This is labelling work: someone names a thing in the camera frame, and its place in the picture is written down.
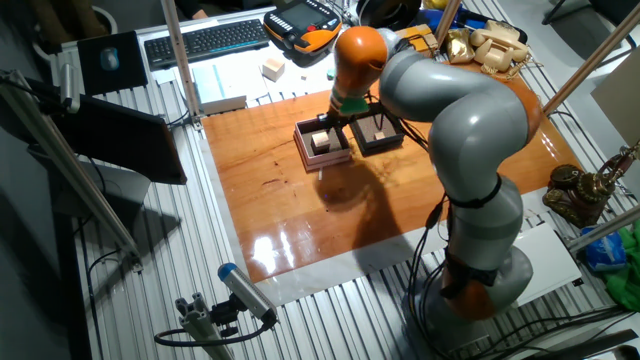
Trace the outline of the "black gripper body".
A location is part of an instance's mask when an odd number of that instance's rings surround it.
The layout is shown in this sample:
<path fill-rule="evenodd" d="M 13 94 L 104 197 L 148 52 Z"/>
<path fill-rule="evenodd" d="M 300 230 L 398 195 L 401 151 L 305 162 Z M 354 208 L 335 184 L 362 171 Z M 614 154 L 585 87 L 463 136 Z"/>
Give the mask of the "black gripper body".
<path fill-rule="evenodd" d="M 334 111 L 330 109 L 324 120 L 324 124 L 326 127 L 345 127 L 353 120 L 352 115 L 343 115 L 338 111 Z"/>

